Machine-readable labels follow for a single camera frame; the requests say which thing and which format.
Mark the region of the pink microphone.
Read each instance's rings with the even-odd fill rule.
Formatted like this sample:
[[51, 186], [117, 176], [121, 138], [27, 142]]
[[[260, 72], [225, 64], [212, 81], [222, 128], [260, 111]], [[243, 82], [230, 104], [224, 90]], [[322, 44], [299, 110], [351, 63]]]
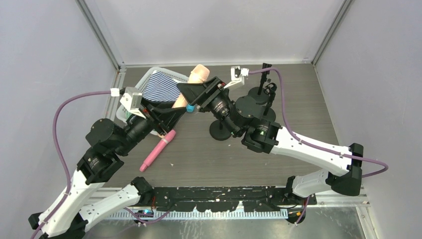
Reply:
[[176, 131], [173, 129], [169, 133], [167, 133], [165, 136], [161, 137], [157, 145], [153, 148], [153, 150], [142, 162], [139, 168], [140, 172], [144, 172], [154, 162], [154, 160], [158, 157], [158, 155], [174, 139], [175, 136], [176, 136]]

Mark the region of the beige microphone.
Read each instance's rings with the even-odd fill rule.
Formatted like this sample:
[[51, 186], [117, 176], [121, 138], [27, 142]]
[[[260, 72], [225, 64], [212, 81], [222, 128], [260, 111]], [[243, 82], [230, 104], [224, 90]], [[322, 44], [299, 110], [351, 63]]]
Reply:
[[[205, 67], [202, 64], [198, 64], [190, 73], [188, 83], [194, 84], [194, 83], [202, 83], [207, 80], [208, 76], [210, 74], [210, 70]], [[181, 108], [186, 107], [188, 104], [188, 101], [183, 96], [182, 92], [180, 92], [178, 98], [172, 105], [172, 108]]]

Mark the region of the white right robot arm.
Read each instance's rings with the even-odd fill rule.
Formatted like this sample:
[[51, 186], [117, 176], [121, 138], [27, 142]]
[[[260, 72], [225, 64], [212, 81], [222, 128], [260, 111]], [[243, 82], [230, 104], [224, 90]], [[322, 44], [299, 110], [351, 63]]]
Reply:
[[346, 196], [358, 196], [362, 182], [361, 163], [352, 159], [353, 147], [338, 146], [289, 133], [286, 125], [262, 117], [264, 108], [250, 96], [233, 101], [222, 80], [214, 77], [203, 83], [178, 83], [178, 89], [190, 105], [210, 112], [233, 137], [257, 153], [285, 155], [320, 167], [305, 176], [291, 176], [286, 195], [306, 198], [333, 190]]

